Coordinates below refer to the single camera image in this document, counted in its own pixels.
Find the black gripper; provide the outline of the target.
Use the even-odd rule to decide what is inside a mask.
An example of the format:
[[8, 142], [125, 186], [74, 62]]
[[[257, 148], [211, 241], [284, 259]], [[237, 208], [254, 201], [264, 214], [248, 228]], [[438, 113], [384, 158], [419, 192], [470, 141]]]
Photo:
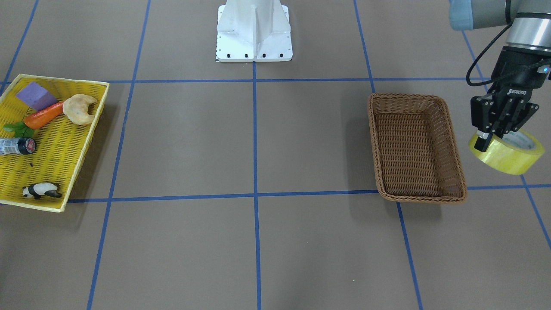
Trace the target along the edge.
[[550, 72], [550, 53], [518, 47], [503, 47], [484, 96], [471, 98], [471, 124], [476, 127], [474, 149], [486, 152], [495, 130], [500, 139], [523, 139], [521, 127], [535, 114], [529, 103]]

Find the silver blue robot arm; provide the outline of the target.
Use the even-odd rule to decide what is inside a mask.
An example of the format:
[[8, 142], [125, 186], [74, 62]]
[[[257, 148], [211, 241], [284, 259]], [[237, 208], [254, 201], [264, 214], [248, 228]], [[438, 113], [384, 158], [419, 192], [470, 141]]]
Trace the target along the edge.
[[[453, 0], [449, 7], [453, 30], [503, 26], [502, 31], [471, 64], [469, 86], [489, 85], [483, 96], [471, 98], [471, 123], [477, 128], [474, 148], [487, 151], [492, 138], [516, 132], [535, 114], [532, 93], [550, 79], [551, 3], [548, 0]], [[478, 61], [507, 34], [490, 80], [471, 81]]]

